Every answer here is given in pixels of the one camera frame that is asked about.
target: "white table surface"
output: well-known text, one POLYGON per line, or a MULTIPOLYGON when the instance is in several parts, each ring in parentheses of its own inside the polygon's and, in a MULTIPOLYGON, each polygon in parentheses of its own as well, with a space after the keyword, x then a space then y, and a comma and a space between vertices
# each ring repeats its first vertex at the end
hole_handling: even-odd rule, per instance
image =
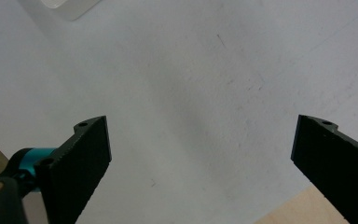
POLYGON ((77 223, 253 223, 309 184, 298 114, 358 140, 358 1, 103 0, 64 21, 0 0, 2 151, 108 118, 77 223))

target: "white object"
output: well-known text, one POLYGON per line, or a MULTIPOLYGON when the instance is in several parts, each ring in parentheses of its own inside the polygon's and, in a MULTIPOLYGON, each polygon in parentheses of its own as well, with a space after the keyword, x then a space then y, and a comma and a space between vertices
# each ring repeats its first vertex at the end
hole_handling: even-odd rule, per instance
POLYGON ((69 21, 74 21, 100 0, 41 0, 42 3, 69 21))

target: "black plastic part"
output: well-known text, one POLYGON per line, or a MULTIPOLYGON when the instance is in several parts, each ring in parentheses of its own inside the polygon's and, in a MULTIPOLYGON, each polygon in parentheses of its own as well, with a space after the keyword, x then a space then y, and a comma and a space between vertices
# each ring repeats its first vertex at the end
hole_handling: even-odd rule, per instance
POLYGON ((300 115, 292 160, 342 216, 358 224, 358 142, 337 128, 300 115))
POLYGON ((106 117, 85 120, 34 165, 50 224, 75 223, 111 161, 106 117))
POLYGON ((17 181, 0 177, 0 224, 27 224, 17 181))

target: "screw hole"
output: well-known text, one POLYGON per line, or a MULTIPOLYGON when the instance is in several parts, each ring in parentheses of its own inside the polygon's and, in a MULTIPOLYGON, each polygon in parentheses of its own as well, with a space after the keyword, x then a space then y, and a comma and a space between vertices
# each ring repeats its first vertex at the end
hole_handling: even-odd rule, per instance
POLYGON ((333 125, 332 122, 327 121, 327 120, 322 121, 322 124, 325 124, 325 125, 333 125))
POLYGON ((48 158, 48 159, 44 159, 40 162, 40 165, 42 166, 48 166, 50 164, 52 164, 54 162, 54 159, 52 158, 48 158))

